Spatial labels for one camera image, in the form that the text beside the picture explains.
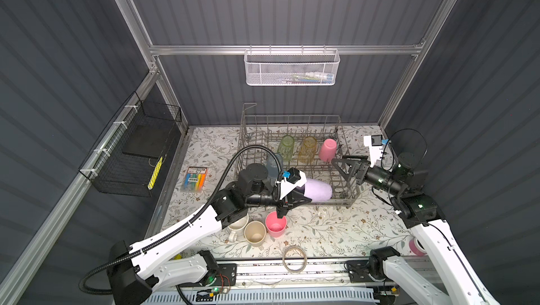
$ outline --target white mug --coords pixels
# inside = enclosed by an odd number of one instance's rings
[[[229,243],[236,241],[238,234],[244,233],[247,223],[249,223],[249,215],[245,215],[227,227],[227,229],[229,229],[231,232],[229,234]]]

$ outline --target upside-down pink cup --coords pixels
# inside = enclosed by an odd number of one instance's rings
[[[337,145],[338,143],[332,139],[326,139],[321,146],[319,151],[319,158],[325,162],[330,162],[334,157],[336,157]]]
[[[268,216],[266,216],[266,228],[268,229],[268,234],[272,237],[279,237],[285,233],[287,228],[287,218],[278,218],[277,212],[273,211]]]

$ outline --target dish rack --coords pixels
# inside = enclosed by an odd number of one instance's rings
[[[328,205],[350,207],[360,195],[355,179],[346,182],[338,170],[331,164],[319,159],[319,150],[326,139],[337,142],[336,158],[349,155],[349,147],[341,125],[339,115],[251,115],[250,109],[256,104],[244,104],[240,126],[238,149],[247,145],[264,145],[276,151],[281,138],[290,135],[294,138],[294,155],[289,162],[283,163],[288,169],[295,167],[306,173],[308,178],[327,182],[332,186],[332,198],[310,205]],[[311,164],[298,161],[298,152],[302,140],[312,136],[317,139],[317,153]],[[261,149],[249,149],[242,153],[235,167],[235,177],[240,170],[252,163],[267,162],[268,154]]]

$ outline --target floral tablecloth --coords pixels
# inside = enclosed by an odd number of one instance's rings
[[[378,126],[343,126],[351,154],[368,154],[363,146],[364,135],[381,134]],[[240,127],[196,127],[165,216],[162,230],[184,219],[199,208],[215,188],[228,160],[238,150]],[[201,192],[181,190],[189,166],[208,167],[207,179]],[[232,181],[233,169],[227,175]],[[379,201],[366,184],[360,186],[360,196],[350,208],[301,206],[287,214],[287,230],[277,239],[266,236],[265,243],[254,248],[239,237],[228,242],[225,230],[207,236],[187,248],[183,255],[210,250],[216,257],[281,257],[290,245],[300,246],[308,257],[365,256],[374,248],[392,246],[402,255],[413,255],[408,242],[411,234],[391,207]],[[387,199],[378,190],[375,193]],[[268,208],[252,208],[252,220],[264,223]]]

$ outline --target white mesh basket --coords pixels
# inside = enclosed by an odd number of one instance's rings
[[[339,66],[337,50],[320,53],[246,50],[246,83],[250,86],[331,86]]]

